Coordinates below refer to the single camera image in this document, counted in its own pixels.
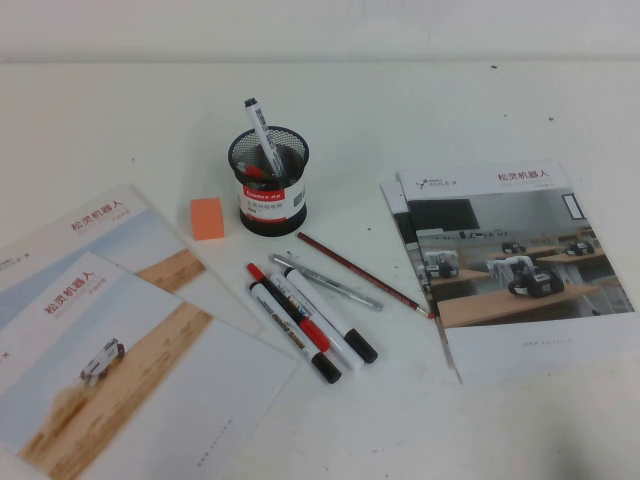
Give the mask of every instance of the pencil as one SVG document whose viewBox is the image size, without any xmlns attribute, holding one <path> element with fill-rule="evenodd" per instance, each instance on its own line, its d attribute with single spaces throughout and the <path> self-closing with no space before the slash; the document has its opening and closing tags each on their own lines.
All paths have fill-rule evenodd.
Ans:
<svg viewBox="0 0 640 480">
<path fill-rule="evenodd" d="M 394 297 L 396 300 L 400 300 L 402 303 L 404 303 L 405 305 L 411 307 L 416 312 L 418 312 L 418 313 L 420 313 L 420 314 L 422 314 L 422 315 L 424 315 L 424 316 L 426 316 L 427 318 L 430 318 L 430 319 L 434 319 L 435 318 L 435 315 L 432 312 L 429 312 L 429 309 L 420 306 L 420 304 L 418 302 L 415 302 L 415 301 L 411 300 L 409 297 L 407 297 L 406 295 L 400 293 L 395 288 L 387 285 L 382 280 L 376 278 L 375 276 L 373 276 L 370 273 L 366 272 L 362 268 L 360 268 L 357 265 L 351 263 L 349 260 L 347 260 L 343 256 L 338 255 L 333 250 L 330 250 L 329 248 L 325 247 L 321 243 L 316 242 L 314 239 L 312 239 L 308 235 L 305 235 L 304 233 L 300 232 L 300 233 L 298 233 L 298 238 L 300 240 L 308 243 L 313 248 L 315 248 L 317 250 L 320 250 L 322 253 L 324 253 L 328 257 L 333 258 L 336 262 L 340 263 L 341 265 L 344 265 L 349 270 L 351 270 L 352 272 L 360 275 L 362 278 L 364 278 L 368 282 L 373 283 L 376 287 L 378 287 L 381 290 L 384 290 L 389 295 Z"/>
</svg>

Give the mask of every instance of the sand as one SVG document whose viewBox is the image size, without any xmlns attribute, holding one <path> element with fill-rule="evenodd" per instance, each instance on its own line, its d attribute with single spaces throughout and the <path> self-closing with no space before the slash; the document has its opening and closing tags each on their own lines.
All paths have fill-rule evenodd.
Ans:
<svg viewBox="0 0 640 480">
<path fill-rule="evenodd" d="M 49 419 L 20 457 L 53 479 L 77 478 L 212 321 L 208 313 L 181 304 L 112 364 L 95 387 L 79 384 L 60 392 Z"/>
<path fill-rule="evenodd" d="M 175 292 L 205 270 L 202 262 L 190 250 L 184 249 L 136 275 L 167 292 Z"/>
</svg>

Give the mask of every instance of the white marker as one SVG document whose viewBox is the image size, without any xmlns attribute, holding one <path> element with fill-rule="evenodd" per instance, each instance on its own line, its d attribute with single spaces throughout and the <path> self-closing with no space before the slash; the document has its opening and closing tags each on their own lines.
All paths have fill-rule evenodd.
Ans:
<svg viewBox="0 0 640 480">
<path fill-rule="evenodd" d="M 329 339 L 330 348 L 340 357 L 340 359 L 351 369 L 359 370 L 364 365 L 362 359 L 353 351 L 347 342 L 340 336 L 338 332 L 331 326 L 320 313 L 306 301 L 298 289 L 286 278 L 279 273 L 274 273 L 269 280 L 278 287 L 287 299 L 293 303 L 298 310 L 302 310 L 316 326 L 322 330 Z"/>
<path fill-rule="evenodd" d="M 262 145 L 262 150 L 264 150 L 269 165 L 271 165 L 271 170 L 273 170 L 276 177 L 284 177 L 285 172 L 282 159 L 280 158 L 280 154 L 278 154 L 276 143 L 273 141 L 273 135 L 271 135 L 269 126 L 264 119 L 260 105 L 258 105 L 255 98 L 250 98 L 249 100 L 245 100 L 244 109 L 247 111 L 247 115 L 249 115 L 249 120 L 251 120 L 251 125 L 253 125 L 253 129 L 256 131 L 256 135 L 260 140 L 260 145 Z"/>
<path fill-rule="evenodd" d="M 294 268 L 288 268 L 284 276 L 295 288 L 311 303 L 317 311 L 335 328 L 344 340 L 355 350 L 358 355 L 367 363 L 375 362 L 378 358 L 376 352 L 369 343 L 362 338 L 355 328 L 350 328 L 347 322 L 336 312 L 327 301 L 316 291 L 304 276 Z"/>
<path fill-rule="evenodd" d="M 249 287 L 251 296 L 255 298 L 262 308 L 273 318 L 280 328 L 289 336 L 296 346 L 307 356 L 311 363 L 318 369 L 329 383 L 336 383 L 342 376 L 331 360 L 324 356 L 312 341 L 305 341 L 305 334 L 296 325 L 296 322 L 284 311 L 284 308 L 276 301 L 267 289 L 259 282 L 252 283 Z"/>
</svg>

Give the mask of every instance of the black marker cap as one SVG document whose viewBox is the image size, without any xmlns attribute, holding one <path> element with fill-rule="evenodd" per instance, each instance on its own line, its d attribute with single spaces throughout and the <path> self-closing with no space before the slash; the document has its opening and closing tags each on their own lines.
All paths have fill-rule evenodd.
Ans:
<svg viewBox="0 0 640 480">
<path fill-rule="evenodd" d="M 342 376 L 342 372 L 322 352 L 316 353 L 315 357 L 311 359 L 311 363 L 329 383 L 336 383 Z"/>
<path fill-rule="evenodd" d="M 344 336 L 344 340 L 349 344 L 355 352 L 362 357 L 367 363 L 373 363 L 378 358 L 378 352 L 376 352 L 367 341 L 362 338 L 355 328 L 352 328 Z"/>
</svg>

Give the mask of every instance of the red pencil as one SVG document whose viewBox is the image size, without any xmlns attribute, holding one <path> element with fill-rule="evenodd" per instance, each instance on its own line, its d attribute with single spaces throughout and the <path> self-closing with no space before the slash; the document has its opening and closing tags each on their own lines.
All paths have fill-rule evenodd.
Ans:
<svg viewBox="0 0 640 480">
<path fill-rule="evenodd" d="M 411 300 L 406 295 L 403 295 L 402 293 L 397 291 L 395 288 L 387 285 L 382 280 L 379 280 L 378 278 L 374 277 L 373 275 L 371 275 L 370 273 L 366 272 L 365 270 L 363 270 L 362 268 L 358 267 L 357 265 L 354 265 L 349 260 L 347 260 L 346 258 L 344 258 L 341 255 L 338 255 L 333 250 L 329 250 L 327 247 L 325 247 L 321 243 L 316 242 L 314 239 L 310 238 L 309 236 L 305 235 L 304 233 L 302 233 L 302 232 L 298 233 L 298 238 L 300 240 L 303 240 L 304 242 L 308 243 L 312 247 L 320 250 L 325 255 L 333 258 L 336 262 L 344 265 L 345 267 L 347 267 L 352 272 L 357 273 L 358 275 L 360 275 L 365 280 L 373 283 L 376 287 L 378 287 L 381 290 L 384 290 L 389 295 L 394 297 L 396 300 L 400 300 L 405 305 L 408 305 L 409 307 L 413 308 L 416 312 L 421 313 L 422 315 L 425 315 L 426 317 L 431 318 L 431 319 L 435 318 L 435 315 L 433 313 L 429 312 L 426 308 L 421 307 L 418 304 L 418 302 L 414 302 L 413 300 Z"/>
<path fill-rule="evenodd" d="M 256 267 L 253 263 L 247 265 L 247 270 L 249 273 L 253 275 L 253 278 L 256 281 L 260 282 L 267 291 L 271 294 L 273 298 L 280 304 L 284 311 L 289 314 L 289 316 L 296 322 L 296 324 L 300 327 L 309 340 L 311 340 L 318 350 L 321 352 L 326 352 L 329 350 L 329 339 L 327 336 L 318 328 L 318 326 L 311 321 L 309 317 L 304 316 L 302 313 L 298 311 L 298 309 L 283 295 L 283 293 L 278 290 L 271 280 L 269 280 L 264 273 L 260 271 L 258 267 Z"/>
</svg>

